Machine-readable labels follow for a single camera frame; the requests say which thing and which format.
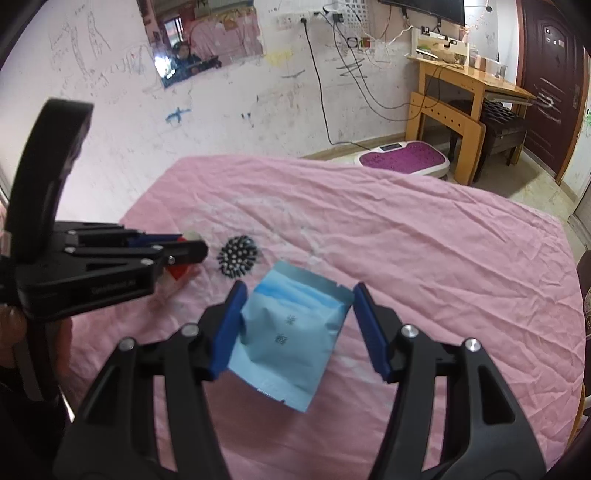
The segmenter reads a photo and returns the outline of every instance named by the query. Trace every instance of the power cord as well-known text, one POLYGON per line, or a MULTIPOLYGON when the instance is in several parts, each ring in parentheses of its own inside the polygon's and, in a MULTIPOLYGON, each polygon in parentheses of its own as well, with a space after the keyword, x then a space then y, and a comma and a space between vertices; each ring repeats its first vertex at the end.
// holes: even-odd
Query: power cord
MULTIPOLYGON (((327 18, 326 18, 324 15, 323 15, 323 17, 324 17, 324 19, 325 19, 325 20, 326 20, 326 21, 329 23, 329 25, 330 25, 331 23, 328 21, 328 19, 327 19, 327 18)), ((324 127, 326 128, 326 137, 327 137, 327 139, 328 139, 329 143, 330 143, 332 146, 336 146, 336 145, 355 145, 356 147, 359 147, 359 148, 361 148, 361 149, 363 149, 363 150, 371 151, 369 148, 367 148, 367 147, 364 147, 363 145, 360 145, 360 144, 358 144, 358 143, 355 143, 355 142, 350 142, 350 141, 340 141, 340 142, 333 142, 333 141, 332 141, 332 139, 330 138, 329 124, 328 124, 328 120, 327 120, 327 118, 326 118, 326 109, 325 109, 325 107, 324 107, 324 91, 323 91, 323 88, 322 88, 322 80, 321 80, 321 78, 320 78, 320 73, 319 73, 319 71, 318 71, 318 67, 317 67, 317 64, 316 64, 316 57, 314 56, 314 49, 312 48, 312 43, 310 42, 310 36, 309 36, 309 34, 308 34, 308 22, 307 22, 307 20, 306 20, 305 18, 302 18, 302 19, 301 19, 301 23, 303 23, 303 24, 304 24, 304 31, 306 32, 306 40, 307 40, 307 42, 308 42, 308 46, 310 47, 310 55, 311 55, 311 57, 312 57, 312 63, 313 63, 313 65, 314 65, 314 71, 316 72, 316 78, 317 78, 317 80, 318 80, 318 87, 319 87, 319 90, 320 90, 320 106, 321 106, 321 108, 322 108, 322 116, 323 116, 323 119, 324 119, 324 127)), ((356 78, 356 77, 355 77, 355 75, 353 74, 353 71, 351 70, 350 66, 349 66, 349 65, 347 65, 347 62, 345 62, 345 59, 343 58, 343 56, 342 56, 342 54, 341 54, 341 52, 340 52, 340 50, 339 50, 339 47, 338 47, 337 41, 336 41, 336 31, 338 31, 338 32, 339 32, 339 34, 341 35, 341 37, 343 37, 343 38, 345 39, 345 41, 346 41, 346 37, 345 37, 345 36, 342 34, 342 32, 341 32, 341 31, 338 29, 338 27, 336 26, 336 23, 333 23, 333 24, 332 24, 332 27, 333 27, 333 39, 334 39, 334 41, 335 41, 335 47, 336 47, 336 50, 337 50, 337 52, 339 53, 339 57, 340 57, 341 61, 343 62, 343 65, 345 66, 345 68, 347 69, 347 71, 348 71, 348 72, 349 72, 349 74, 350 74, 350 75, 353 77, 353 80, 354 80, 354 81, 355 81, 355 83, 357 84, 357 88, 359 89, 359 91, 360 91, 361 95, 363 96, 363 99, 365 100, 365 103, 367 104, 367 106, 368 106, 368 107, 369 107, 369 108, 370 108, 370 109, 371 109, 371 110, 372 110, 372 111, 373 111, 373 112, 374 112, 376 115, 378 115, 378 116, 380 116, 381 118, 383 118, 384 120, 387 120, 387 121, 390 121, 390 122, 408 122, 408 121, 410 121, 410 120, 414 120, 414 119, 416 119, 418 116, 420 116, 420 115, 422 114, 423 108, 425 107, 425 100, 426 100, 426 98, 427 98, 427 96, 426 96, 426 95, 424 95, 424 96, 423 96, 423 101, 422 101, 422 103, 421 103, 421 108, 419 109, 419 112, 418 112, 418 113, 417 113, 415 116, 413 116, 413 117, 411 117, 411 118, 407 118, 407 119, 392 119, 392 118, 388 118, 388 117, 386 117, 386 116, 382 115, 381 113, 379 113, 379 112, 378 112, 378 111, 377 111, 377 110, 376 110, 376 109, 375 109, 375 108, 374 108, 374 107, 373 107, 373 106, 372 106, 372 105, 369 103, 369 101, 368 101, 367 97, 365 96, 365 93, 363 92, 363 89, 361 88, 361 85, 359 84, 359 82, 357 81, 357 78, 356 78)), ((363 80, 363 82, 364 82, 364 84, 365 84, 365 87, 368 89, 368 93, 371 95, 372 99, 373 99, 373 100, 374 100, 374 101, 375 101, 377 104, 379 104, 380 106, 382 106, 382 105, 381 105, 381 104, 380 104, 380 103, 379 103, 379 102, 378 102, 378 101, 377 101, 377 100, 374 98, 374 96, 372 95, 371 91, 369 90, 369 88, 368 88, 368 85, 367 85, 367 83, 365 82, 365 78, 364 78, 363 72, 361 71, 361 66, 359 65, 359 62, 357 61, 357 59, 356 59, 356 57, 355 57, 355 54, 354 54, 354 52, 353 52, 353 49, 352 49, 352 48, 350 48, 350 49, 351 49, 351 53, 353 54, 353 58, 355 59, 355 64, 356 64, 356 65, 358 65, 358 67, 356 67, 356 69, 357 69, 357 70, 359 70, 359 72, 361 73, 361 78, 362 78, 362 80, 363 80)), ((432 81, 433 81, 433 79, 435 78, 435 76, 436 76, 436 74, 437 74, 437 71, 438 71, 438 70, 439 70, 439 76, 437 77, 437 79, 438 79, 438 80, 441 80, 441 73, 443 72, 443 69, 444 69, 445 67, 446 67, 445 65, 439 65, 439 66, 437 66, 437 68, 435 69, 435 72, 433 72, 433 75, 432 75, 432 76, 429 78, 429 81, 428 81, 428 83, 427 83, 427 89, 426 89, 426 91, 428 91, 428 90, 429 90, 429 87, 431 86, 431 82, 432 82, 432 81)), ((438 93, 437 93, 437 101, 436 101, 436 102, 435 102, 433 105, 429 106, 428 108, 433 108, 433 107, 435 107, 437 104, 439 104, 439 103, 440 103, 440 101, 441 101, 441 82, 438 82, 438 89, 437 89, 437 90, 438 90, 438 93)), ((391 108, 389 108, 389 109, 397 109, 397 108, 402 108, 403 106, 408 106, 408 105, 412 105, 412 104, 411 104, 411 103, 409 103, 409 102, 406 102, 406 103, 402 103, 401 105, 398 105, 398 106, 396 106, 396 107, 391 107, 391 108)))
POLYGON ((378 37, 378 39, 381 39, 386 34, 386 32, 388 31, 388 27, 390 26, 390 20, 391 19, 392 19, 392 5, 390 5, 390 13, 388 14, 388 21, 386 22, 386 27, 384 28, 384 31, 378 37))
POLYGON ((371 152, 371 149, 364 147, 363 145, 360 145, 355 142, 348 142, 348 141, 333 142, 330 139, 329 122, 326 119, 326 110, 324 108, 324 92, 322 90, 322 81, 320 80, 320 73, 318 72, 318 67, 316 66, 316 58, 314 57, 314 50, 312 49, 312 43, 310 42, 310 36, 308 35, 308 21, 305 18, 302 18, 301 22, 304 24, 304 30, 306 31, 306 40, 308 41, 308 46, 310 47, 310 54, 312 55, 312 63, 314 64, 314 71, 316 72, 316 77, 318 78, 318 87, 320 89, 320 106, 322 107, 322 117, 324 118, 324 126, 326 127, 326 137, 329 140, 329 144, 331 144, 332 146, 355 145, 356 147, 359 147, 363 150, 367 150, 367 151, 371 152))
MULTIPOLYGON (((392 118, 388 118, 384 115, 382 115, 381 113, 379 113, 368 101, 367 97, 365 96, 365 93, 363 92, 363 89, 361 88, 361 85, 359 84, 359 82, 357 81, 357 78, 355 77, 355 75, 353 75, 353 72, 351 71, 351 69, 349 68, 349 66, 347 65, 347 63, 345 62, 345 59, 343 58, 343 55, 340 52, 339 46, 337 44, 336 41, 336 31, 339 32, 340 36, 344 38, 342 32, 340 31, 339 27, 336 26, 336 23, 332 24, 333 27, 333 39, 335 41, 335 48, 337 50, 337 53, 339 54, 339 57, 341 59, 341 61, 343 62, 343 65, 345 65, 345 67, 347 68, 347 70, 349 71, 350 75, 353 77, 353 80, 355 81, 355 83, 357 84, 357 88, 359 89, 361 95, 363 96, 363 99, 365 100, 365 103, 367 103, 368 107, 372 110, 372 112, 374 112, 376 115, 380 116, 381 118, 384 118, 385 120, 388 120, 390 122, 407 122, 409 120, 414 120, 418 115, 420 115, 420 113, 418 113, 416 116, 412 117, 412 118, 408 118, 408 119, 402 119, 402 120, 396 120, 396 119, 392 119, 392 118)), ((353 51, 352 48, 350 48, 351 50, 351 54, 353 55, 353 58, 355 59, 355 62, 358 64, 359 62, 357 61, 357 58, 355 57, 355 52, 353 51)), ((427 91, 429 90, 429 87, 431 86, 431 82, 433 81, 433 79, 435 78, 435 75, 437 74, 437 70, 439 70, 439 76, 438 76, 438 80, 441 80, 441 73, 443 72, 443 68, 445 68, 444 65, 439 65, 436 69, 435 72, 433 72, 433 76, 431 78, 429 78, 429 82, 427 83, 427 91)), ((386 110, 396 110, 398 108, 402 108, 408 105, 411 105, 409 102, 405 102, 402 103, 400 105, 397 106, 392 106, 392 107, 387 107, 385 105, 383 105, 382 103, 380 103, 377 98, 374 96, 374 94, 371 92, 371 90, 369 89, 369 86, 365 80, 365 75, 363 75, 363 71, 361 70, 361 66, 359 66, 358 68, 359 73, 361 74, 361 80, 363 81, 363 84, 365 85, 365 88, 367 89, 370 97, 374 100, 375 103, 377 103, 380 107, 386 109, 386 110)), ((424 107, 424 101, 425 98, 423 98, 423 104, 421 105, 421 109, 424 107)), ((431 105, 429 108, 432 108, 434 106, 436 106, 439 102, 441 101, 441 82, 437 82, 437 102, 433 105, 431 105)))
POLYGON ((484 18, 484 16, 486 15, 486 13, 491 13, 492 12, 492 7, 490 6, 491 0, 486 0, 486 3, 484 5, 468 5, 466 8, 473 8, 473 7, 484 7, 484 11, 482 12, 482 14, 478 17, 478 19, 470 26, 467 27, 463 27, 463 31, 467 34, 469 34, 472 29, 477 26, 480 23, 480 20, 482 20, 482 18, 484 18))

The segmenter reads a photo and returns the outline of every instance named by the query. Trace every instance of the pink bed sheet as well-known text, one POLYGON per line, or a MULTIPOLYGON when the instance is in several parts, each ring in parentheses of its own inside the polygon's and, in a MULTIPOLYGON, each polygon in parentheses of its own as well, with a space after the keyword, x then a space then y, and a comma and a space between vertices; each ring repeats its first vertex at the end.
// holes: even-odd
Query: pink bed sheet
MULTIPOLYGON (((494 194, 430 177, 260 157, 184 158, 123 218, 152 232, 195 230, 210 245, 198 275, 167 302, 140 299, 74 320, 77 404, 118 340, 164 339, 222 301, 232 280, 216 254, 248 234, 261 261, 252 290, 279 259, 348 287, 364 281, 433 339, 482 341, 523 407, 547 465, 563 453, 583 379, 584 321, 576 267, 560 223, 494 194)), ((234 478, 365 479, 395 394, 374 373, 351 311, 306 414, 231 372, 207 387, 234 478)), ((174 466, 163 392, 161 460, 174 466)), ((426 464, 437 463, 444 384, 437 384, 426 464)))

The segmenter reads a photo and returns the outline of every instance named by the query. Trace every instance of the dark wooden door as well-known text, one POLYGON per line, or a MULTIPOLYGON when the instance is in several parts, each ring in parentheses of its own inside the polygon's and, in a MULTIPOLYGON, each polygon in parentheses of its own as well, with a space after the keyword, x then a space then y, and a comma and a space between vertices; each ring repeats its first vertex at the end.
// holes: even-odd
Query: dark wooden door
POLYGON ((525 23, 523 87, 546 105, 528 108, 525 146, 558 174, 577 134, 585 52, 558 9, 522 0, 525 23))

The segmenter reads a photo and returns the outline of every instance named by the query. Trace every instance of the finger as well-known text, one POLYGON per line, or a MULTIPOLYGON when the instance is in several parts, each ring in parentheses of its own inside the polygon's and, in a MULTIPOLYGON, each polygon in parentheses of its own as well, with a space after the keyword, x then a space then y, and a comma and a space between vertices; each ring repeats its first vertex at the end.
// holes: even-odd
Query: finger
POLYGON ((14 368, 12 346, 25 338, 27 320, 20 310, 0 307, 0 367, 14 368))
POLYGON ((70 373, 70 351, 72 348, 72 319, 66 318, 60 323, 56 337, 56 373, 62 377, 70 373))
POLYGON ((27 319, 14 307, 0 307, 0 348, 11 348, 25 338, 27 319))

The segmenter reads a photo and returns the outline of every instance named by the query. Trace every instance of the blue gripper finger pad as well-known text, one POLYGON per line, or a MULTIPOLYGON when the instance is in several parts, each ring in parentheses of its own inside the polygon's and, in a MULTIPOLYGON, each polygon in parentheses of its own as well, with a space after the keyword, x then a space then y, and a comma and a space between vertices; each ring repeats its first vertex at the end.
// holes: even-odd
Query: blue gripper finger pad
POLYGON ((353 294, 355 295, 353 309, 369 353, 369 359, 376 373, 380 374, 386 382, 392 373, 392 367, 388 360, 388 342, 372 308, 374 301, 362 284, 355 286, 353 294))
POLYGON ((174 233, 172 235, 138 235, 135 238, 130 239, 127 242, 128 247, 139 248, 147 247, 148 245, 156 242, 175 242, 181 238, 180 233, 174 233))
POLYGON ((213 380, 216 380, 228 368, 234 343, 236 343, 242 324, 242 314, 240 312, 247 299, 248 289, 243 282, 238 280, 232 287, 226 301, 219 306, 224 310, 224 313, 217 332, 212 339, 209 372, 213 380))

